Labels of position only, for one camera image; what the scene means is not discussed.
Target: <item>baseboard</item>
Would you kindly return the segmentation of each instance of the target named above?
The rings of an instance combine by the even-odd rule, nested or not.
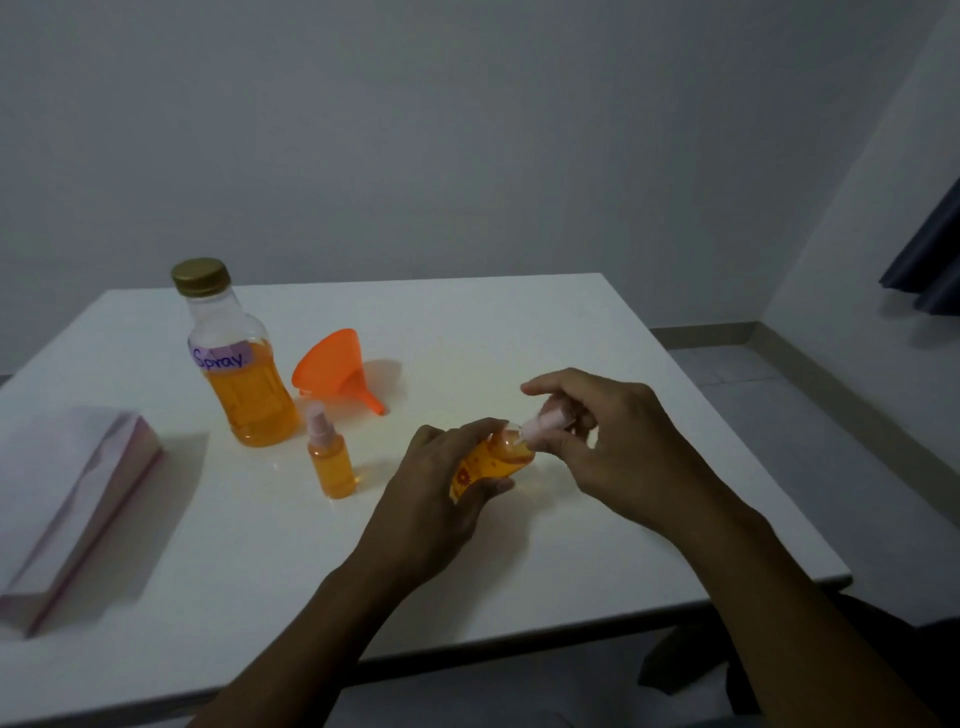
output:
[[[741,321],[736,324],[651,328],[650,333],[665,349],[693,349],[746,344],[755,328],[756,321]]]
[[[771,328],[757,324],[749,346],[960,527],[960,473]]]

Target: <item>orange liquid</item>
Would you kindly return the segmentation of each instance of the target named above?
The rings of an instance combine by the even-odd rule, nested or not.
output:
[[[320,479],[320,487],[327,497],[347,497],[353,493],[357,477],[353,474],[343,435],[337,435],[329,448],[308,443],[307,449],[313,461],[313,469],[317,471]]]
[[[450,497],[459,500],[469,486],[484,477],[507,477],[533,462],[532,451],[520,440],[515,429],[495,432],[489,440],[470,451],[450,481]]]
[[[300,415],[280,380],[270,344],[251,342],[253,363],[243,369],[204,372],[241,444],[264,448],[286,440]]]

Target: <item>pink spray nozzle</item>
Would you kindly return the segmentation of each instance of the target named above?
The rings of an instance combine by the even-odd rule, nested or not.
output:
[[[306,420],[306,432],[314,445],[329,445],[337,436],[337,430],[326,416],[326,407],[320,401],[310,402],[303,413]]]
[[[567,429],[577,421],[576,416],[566,407],[556,407],[540,412],[533,420],[520,426],[520,437],[526,442],[533,442],[542,432],[548,429]]]

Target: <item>small spray bottle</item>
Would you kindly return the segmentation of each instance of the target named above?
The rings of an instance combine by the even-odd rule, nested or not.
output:
[[[306,431],[310,437],[307,451],[327,497],[341,498],[353,493],[357,479],[350,465],[347,443],[326,416],[322,402],[311,402],[306,408]]]
[[[547,429],[566,429],[576,416],[565,406],[540,412],[523,425],[507,423],[470,451],[457,468],[450,482],[450,497],[459,500],[464,491],[484,477],[507,477],[533,462],[535,452],[527,443]]]

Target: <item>person's right hand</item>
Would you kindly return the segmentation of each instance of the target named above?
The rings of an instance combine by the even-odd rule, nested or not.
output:
[[[549,394],[549,409],[572,400],[572,432],[544,431],[530,448],[550,452],[570,468],[577,485],[621,516],[671,541],[718,506],[740,503],[670,422],[646,384],[564,369],[522,384],[527,395]],[[599,426],[596,446],[587,433]]]

